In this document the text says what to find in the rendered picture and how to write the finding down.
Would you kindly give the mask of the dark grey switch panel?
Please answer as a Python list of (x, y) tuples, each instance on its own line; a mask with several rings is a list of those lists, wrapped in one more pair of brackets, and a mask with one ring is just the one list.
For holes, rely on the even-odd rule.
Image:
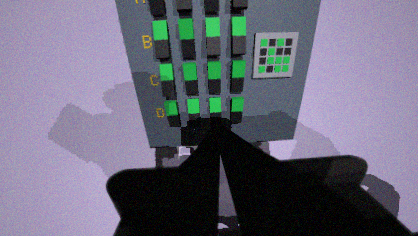
[(150, 148), (293, 140), (321, 0), (115, 0)]

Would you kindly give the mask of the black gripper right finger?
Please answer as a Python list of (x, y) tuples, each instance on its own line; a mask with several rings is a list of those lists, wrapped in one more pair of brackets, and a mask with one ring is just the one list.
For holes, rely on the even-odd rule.
[(242, 236), (268, 236), (279, 193), (288, 187), (364, 179), (368, 163), (353, 155), (280, 160), (225, 126), (220, 155)]

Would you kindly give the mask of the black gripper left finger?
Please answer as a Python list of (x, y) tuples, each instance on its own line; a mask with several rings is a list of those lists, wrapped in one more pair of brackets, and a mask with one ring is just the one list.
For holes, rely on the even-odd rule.
[(126, 169), (108, 178), (107, 193), (123, 212), (200, 208), (205, 236), (218, 236), (220, 131), (212, 126), (179, 167)]

